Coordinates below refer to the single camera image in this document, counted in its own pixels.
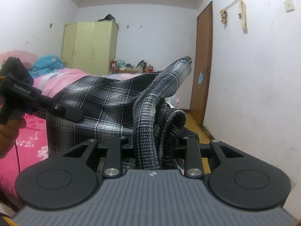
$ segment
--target gray ridged plate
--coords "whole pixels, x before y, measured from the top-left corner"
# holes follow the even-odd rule
[[[62,211],[25,207],[13,220],[20,226],[290,226],[296,221],[282,208],[247,212],[230,207],[201,180],[177,170],[128,170],[121,178],[105,180],[78,206]]]

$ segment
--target black cable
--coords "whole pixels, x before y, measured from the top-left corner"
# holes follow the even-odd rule
[[[19,161],[19,153],[18,153],[18,148],[17,148],[17,142],[15,142],[15,147],[16,147],[16,154],[17,154],[17,161],[18,161],[18,169],[19,169],[19,174],[20,174],[21,169],[20,169],[20,161]]]

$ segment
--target electrical outlet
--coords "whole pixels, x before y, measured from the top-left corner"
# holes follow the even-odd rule
[[[293,190],[293,188],[296,186],[297,182],[294,180],[291,176],[288,176],[290,179],[290,192]]]
[[[287,12],[295,10],[295,6],[292,0],[286,0],[284,2],[284,6]]]

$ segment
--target plaid shirt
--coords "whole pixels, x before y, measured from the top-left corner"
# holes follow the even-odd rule
[[[171,145],[183,132],[186,116],[170,109],[165,98],[176,93],[190,72],[191,58],[185,57],[165,70],[124,81],[85,76],[73,82],[55,98],[81,108],[84,116],[79,122],[46,116],[49,155],[87,139],[108,143],[112,137],[133,136],[136,159],[127,160],[124,169],[133,168],[134,162],[138,169],[175,168]]]

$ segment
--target finger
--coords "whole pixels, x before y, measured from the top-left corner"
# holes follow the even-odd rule
[[[0,156],[5,157],[15,144],[15,139],[0,135]]]
[[[8,138],[16,139],[19,136],[19,129],[12,129],[0,124],[0,134]]]
[[[20,120],[9,120],[6,125],[12,129],[21,129],[26,127],[26,121],[24,118]]]

